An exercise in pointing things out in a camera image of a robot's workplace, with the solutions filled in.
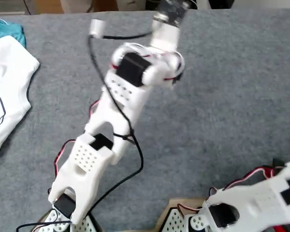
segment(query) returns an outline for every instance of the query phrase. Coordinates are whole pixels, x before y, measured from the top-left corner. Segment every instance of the robotic arm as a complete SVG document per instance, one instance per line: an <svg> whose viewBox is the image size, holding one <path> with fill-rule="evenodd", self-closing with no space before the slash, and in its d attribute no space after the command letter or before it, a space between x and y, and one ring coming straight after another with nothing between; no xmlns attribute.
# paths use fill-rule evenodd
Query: robotic arm
<svg viewBox="0 0 290 232"><path fill-rule="evenodd" d="M180 79L185 63L176 48L179 26L188 8L182 0L162 1L154 16L150 46L125 43L113 53L98 107L84 134L76 139L48 197L72 224L85 218L105 169L117 164L133 142L131 129L152 88L172 88ZM91 35L103 38L103 26L102 21L94 20ZM112 141L99 133L105 122L113 126ZM185 217L185 222L186 232L260 232L290 224L290 163L279 175L255 185L218 190L197 214Z"/></svg>
<svg viewBox="0 0 290 232"><path fill-rule="evenodd" d="M150 47L125 43L114 52L99 105L84 134L77 137L48 197L72 224L79 224L93 205L107 166L123 156L153 86L172 87L180 79L185 64L176 51L178 27L188 8L184 1L164 1L154 16ZM94 20L90 31L95 38L101 37L103 22ZM105 122L113 126L113 141L98 133ZM75 206L67 206L69 199Z"/></svg>

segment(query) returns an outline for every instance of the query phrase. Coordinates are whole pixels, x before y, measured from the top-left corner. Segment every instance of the teal cloth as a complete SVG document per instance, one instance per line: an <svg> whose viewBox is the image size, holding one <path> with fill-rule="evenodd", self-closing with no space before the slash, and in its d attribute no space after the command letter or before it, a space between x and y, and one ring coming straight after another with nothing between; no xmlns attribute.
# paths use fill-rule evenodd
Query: teal cloth
<svg viewBox="0 0 290 232"><path fill-rule="evenodd" d="M23 27L16 23L6 22L0 19L0 38L11 35L18 40L24 47L26 47L26 38Z"/></svg>

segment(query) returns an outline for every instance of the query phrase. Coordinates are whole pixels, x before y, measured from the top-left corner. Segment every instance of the gray table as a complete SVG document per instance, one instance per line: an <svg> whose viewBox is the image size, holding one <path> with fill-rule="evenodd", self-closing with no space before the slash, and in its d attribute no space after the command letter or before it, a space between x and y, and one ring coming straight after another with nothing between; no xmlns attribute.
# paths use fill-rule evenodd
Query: gray table
<svg viewBox="0 0 290 232"><path fill-rule="evenodd" d="M50 208L54 157L83 132L88 106L100 95L86 46L90 20L107 19L107 34L128 35L148 30L151 17L4 18L24 26L41 66L29 88L32 108L0 151L0 232ZM95 41L103 70L121 43ZM223 187L272 157L290 160L290 10L189 12L179 51L187 61L182 81L174 91L156 88L136 127L144 171L93 212L106 231L152 228L169 198L206 196L210 186ZM130 147L107 169L99 195L138 165Z"/></svg>

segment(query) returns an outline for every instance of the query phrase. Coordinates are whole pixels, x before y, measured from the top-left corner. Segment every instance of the red wire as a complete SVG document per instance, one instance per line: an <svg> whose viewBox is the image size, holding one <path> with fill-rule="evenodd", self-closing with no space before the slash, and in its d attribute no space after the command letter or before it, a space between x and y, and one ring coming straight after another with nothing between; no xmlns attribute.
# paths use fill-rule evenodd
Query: red wire
<svg viewBox="0 0 290 232"><path fill-rule="evenodd" d="M91 109L92 109L96 104L98 104L99 101L100 101L100 99L96 100L94 103L92 103L92 104L90 105L90 108L89 108L89 117L92 115L92 111L91 111Z"/></svg>
<svg viewBox="0 0 290 232"><path fill-rule="evenodd" d="M250 177L250 175L252 175L256 170L263 170L263 174L264 174L265 178L267 178L268 177L268 175L266 174L267 169L268 168L257 167L255 169L251 170L249 173L247 173L244 177L236 179L236 180L232 181L231 183L229 183L223 190L228 189L230 186L232 186L235 183L241 183L241 182L247 180Z"/></svg>
<svg viewBox="0 0 290 232"><path fill-rule="evenodd" d="M201 207L200 207L200 208L197 208L197 209L194 209L194 208L191 208L191 207L185 206L185 205L183 205L183 204L181 204L181 203L178 203L178 204L177 204L177 210L179 211L179 213L180 213L180 215L181 215L182 217L184 217L184 214L183 214L182 210L180 209L180 207L182 207L182 208L184 208L184 209L187 209L187 210L190 210L190 211L193 211L193 212L197 212L197 211L201 210Z"/></svg>
<svg viewBox="0 0 290 232"><path fill-rule="evenodd" d="M275 232L286 232L282 226L274 226L273 229Z"/></svg>
<svg viewBox="0 0 290 232"><path fill-rule="evenodd" d="M56 177L57 174L58 174L58 161L59 161L59 159L60 159L62 153L64 152L64 149L65 149L66 145L67 145L69 142L75 142L75 139L69 139L69 140L67 140L67 141L63 144L62 148L60 149L60 151L58 152L58 154L57 154L57 156L56 156L56 158L55 158L55 160L54 160L55 177Z"/></svg>

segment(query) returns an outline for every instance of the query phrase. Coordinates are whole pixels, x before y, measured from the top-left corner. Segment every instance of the wire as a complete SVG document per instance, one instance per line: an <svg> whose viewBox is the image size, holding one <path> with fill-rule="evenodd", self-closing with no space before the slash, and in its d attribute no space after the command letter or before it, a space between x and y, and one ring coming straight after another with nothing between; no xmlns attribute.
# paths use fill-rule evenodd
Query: wire
<svg viewBox="0 0 290 232"><path fill-rule="evenodd" d="M152 32L150 33L144 33L144 34L140 34L140 35L136 35L136 36L127 36L127 37L122 37L122 36L116 36L116 37L111 37L111 36L104 36L104 38L106 39L134 39L134 38L140 38L140 37L144 37L146 35L149 35L151 34ZM93 43L92 43L92 40L93 40L93 36L92 35L89 35L88 36L88 40L87 40L87 44L88 44L88 49L89 49L89 54L90 54L90 59L94 65L94 67L96 68L96 71L98 73L98 76L100 78L100 80L102 81L103 85L106 87L106 91L108 92L109 96L111 97L114 105L116 106L117 110L121 113L121 115L126 119L128 125L129 125L129 129L130 129L130 136L132 137L136 147L137 147L137 150L140 154L140 159L141 159L141 165L139 167L139 169L135 172L133 172L132 174L128 175L127 177L123 178L121 181L119 181L117 184L115 184L113 187L111 187L109 190L107 190L94 204L93 206L89 209L88 213L87 214L90 214L90 212L108 195L110 194L114 189L116 189L118 186L120 186L121 184L123 184L124 182L126 182L127 180L131 179L132 177L136 176L138 173L140 173L144 167L144 157L143 157L143 153L142 153L142 150L141 150L141 147L134 135L134 130L133 130L133 127L132 127L132 124L129 120L129 118L122 112L121 108L119 107L119 105L117 104L116 100L114 99L109 87L107 86L105 80L104 80L104 76L103 76L103 73L98 65L98 62L97 62L97 59L96 59L96 56L93 52Z"/></svg>
<svg viewBox="0 0 290 232"><path fill-rule="evenodd" d="M19 232L19 229L23 228L23 227L28 227L28 226L39 226L39 225L43 225L43 226L48 226L48 225L56 225L56 224L60 224L60 223L69 223L71 224L71 221L52 221L52 222L34 222L34 223L28 223L28 224L23 224L20 225L16 228L16 232Z"/></svg>
<svg viewBox="0 0 290 232"><path fill-rule="evenodd" d="M26 7L26 10L28 11L28 14L29 14L29 15L32 15L31 12L30 12L30 10L29 10L29 8L28 8L28 5L27 5L27 3L26 3L26 0L23 0L23 2L24 2L24 5L25 5L25 7Z"/></svg>
<svg viewBox="0 0 290 232"><path fill-rule="evenodd" d="M227 190L229 188L231 188L233 185L244 182L246 180L248 180L249 178L251 178L255 173L262 171L263 172L263 176L268 179L268 176L266 175L265 171L266 168L264 167L257 167L255 169L253 169L252 171L250 171L249 173L247 173L243 178L240 179L236 179L234 181L232 181L231 183L229 183L223 190Z"/></svg>
<svg viewBox="0 0 290 232"><path fill-rule="evenodd" d="M181 210L181 208L180 207L182 207L182 208L184 208L184 209L187 209L187 210L190 210L190 211L193 211L193 212L198 212L199 210L201 210L202 209L202 207L198 207L198 208L192 208L192 207L188 207L188 206L185 206L185 205L183 205L183 204L181 204L181 203L178 203L177 204L177 210L179 211L179 213L180 213L180 215L184 218L184 214L183 214L183 212L182 212L182 210Z"/></svg>
<svg viewBox="0 0 290 232"><path fill-rule="evenodd" d="M55 177L57 177L57 174L58 174L58 161L61 157L61 155L63 154L64 152L64 149L66 148L66 145L69 143L69 142L75 142L75 139L69 139L67 140L63 146L61 147L60 151L58 152L55 160L54 160L54 168L55 168Z"/></svg>
<svg viewBox="0 0 290 232"><path fill-rule="evenodd" d="M132 40L132 39L138 39L145 37L147 35L151 35L153 31L149 31L143 34L138 34L138 35L131 35L131 36L113 36L113 35L103 35L103 39L108 39L108 40Z"/></svg>
<svg viewBox="0 0 290 232"><path fill-rule="evenodd" d="M57 219L58 219L58 213L57 213L57 210L56 209L53 209L54 211L55 211L55 213L56 213L56 219L55 220L53 220L53 222L55 222ZM46 226L46 225L43 225L43 226L39 226L39 227L36 227L32 232L35 232L37 229L40 229L40 228L42 228L42 227L44 227L44 226Z"/></svg>
<svg viewBox="0 0 290 232"><path fill-rule="evenodd" d="M95 102L93 102L91 105L90 105L90 108L89 108L89 118L90 116L92 115L92 108L94 106L96 106L98 103L99 103L100 99L96 100Z"/></svg>

